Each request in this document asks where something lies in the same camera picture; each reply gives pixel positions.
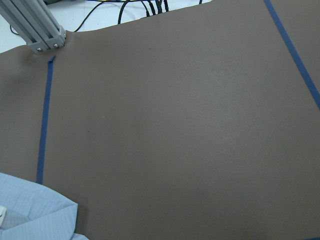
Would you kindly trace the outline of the light blue button-up shirt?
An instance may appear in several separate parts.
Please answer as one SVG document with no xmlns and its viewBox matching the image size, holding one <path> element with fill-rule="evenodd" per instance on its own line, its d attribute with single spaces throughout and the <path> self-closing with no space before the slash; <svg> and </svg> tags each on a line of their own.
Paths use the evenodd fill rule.
<svg viewBox="0 0 320 240">
<path fill-rule="evenodd" d="M 85 240 L 76 233 L 78 204 L 22 178 L 0 175 L 2 240 Z"/>
</svg>

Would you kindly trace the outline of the brown paper table cover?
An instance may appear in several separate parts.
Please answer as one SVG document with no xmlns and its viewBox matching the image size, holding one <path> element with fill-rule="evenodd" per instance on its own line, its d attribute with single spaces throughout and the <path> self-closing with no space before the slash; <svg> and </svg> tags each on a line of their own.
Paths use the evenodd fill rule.
<svg viewBox="0 0 320 240">
<path fill-rule="evenodd" d="M 213 0 L 0 55 L 0 170 L 91 240 L 320 235 L 320 110 L 262 0 Z"/>
</svg>

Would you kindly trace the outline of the aluminium frame post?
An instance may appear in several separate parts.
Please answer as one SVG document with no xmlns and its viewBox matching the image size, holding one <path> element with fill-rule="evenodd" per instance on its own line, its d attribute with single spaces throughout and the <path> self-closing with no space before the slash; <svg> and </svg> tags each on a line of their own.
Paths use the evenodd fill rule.
<svg viewBox="0 0 320 240">
<path fill-rule="evenodd" d="M 2 0 L 0 14 L 34 53 L 66 44 L 65 29 L 42 0 Z"/>
</svg>

